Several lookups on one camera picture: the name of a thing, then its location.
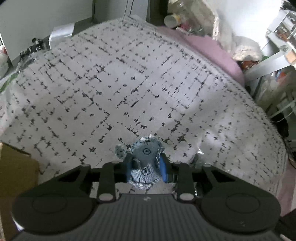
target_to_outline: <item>cardboard box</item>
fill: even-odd
[[[29,153],[0,143],[0,240],[18,234],[11,206],[15,197],[38,184],[39,163]]]

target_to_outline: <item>ribbed gray panel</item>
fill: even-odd
[[[77,229],[54,236],[22,232],[14,241],[279,241],[271,231],[252,236],[223,232],[208,224],[191,204],[172,195],[129,195],[98,207]]]

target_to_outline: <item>green object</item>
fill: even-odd
[[[16,78],[17,74],[13,73],[7,80],[6,82],[2,85],[1,89],[0,89],[0,94],[6,89],[6,87],[10,84],[10,82],[12,80],[14,80]]]

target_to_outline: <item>white wall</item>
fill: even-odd
[[[92,0],[6,0],[0,6],[0,34],[11,60],[45,38],[53,27],[90,18]]]
[[[267,43],[265,33],[278,15],[282,0],[209,0],[217,8],[221,19],[232,27],[238,36],[245,36],[258,42],[261,47]]]

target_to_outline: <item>white cable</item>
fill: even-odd
[[[287,116],[285,116],[284,118],[282,118],[281,120],[279,120],[279,121],[271,121],[271,122],[273,122],[273,123],[279,123],[279,122],[281,122],[282,120],[284,120],[285,118],[287,118],[287,117],[289,117],[290,115],[292,115],[293,114],[293,112],[294,111],[292,111],[290,114],[288,114]]]
[[[291,103],[287,104],[284,108],[282,108],[281,110],[279,110],[278,112],[274,113],[273,115],[269,116],[269,119],[272,119],[273,117],[275,117],[276,115],[278,115],[279,113],[282,113],[285,109],[289,108],[291,105],[295,104],[296,99],[293,100]]]

